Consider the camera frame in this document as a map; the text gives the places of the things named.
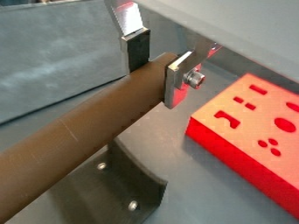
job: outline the brown rod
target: brown rod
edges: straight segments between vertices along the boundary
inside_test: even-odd
[[[0,222],[16,213],[164,98],[166,53],[0,154]]]

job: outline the screw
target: screw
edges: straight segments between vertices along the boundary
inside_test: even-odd
[[[106,163],[102,163],[102,164],[98,165],[98,169],[100,171],[103,171],[106,168],[107,168],[107,164]]]
[[[134,212],[138,208],[138,202],[132,200],[127,208],[128,208],[128,211]]]
[[[191,70],[183,77],[183,81],[192,88],[198,89],[204,82],[204,75],[194,70]]]
[[[211,46],[211,50],[212,50],[212,51],[216,50],[218,47],[219,47],[219,44],[215,42],[215,43],[212,44],[212,46]]]

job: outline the red block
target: red block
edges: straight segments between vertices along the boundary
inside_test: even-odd
[[[299,219],[299,96],[246,74],[186,134]]]

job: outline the metal bracket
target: metal bracket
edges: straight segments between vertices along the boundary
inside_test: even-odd
[[[167,182],[114,140],[51,189],[69,223],[143,223],[162,203]]]
[[[184,99],[188,87],[198,89],[204,81],[198,65],[220,49],[214,41],[196,35],[192,51],[184,53],[166,68],[164,106],[172,109]]]
[[[106,0],[107,9],[120,35],[127,73],[142,67],[150,58],[151,31],[144,28],[138,4],[130,0]]]

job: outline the metal clamp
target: metal clamp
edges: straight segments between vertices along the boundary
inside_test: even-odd
[[[188,87],[198,89],[204,81],[196,66],[220,49],[214,41],[196,34],[196,46],[166,69],[164,106],[172,109],[184,99]]]
[[[142,67],[150,58],[151,31],[144,28],[138,4],[130,0],[106,0],[107,9],[120,34],[127,73]]]

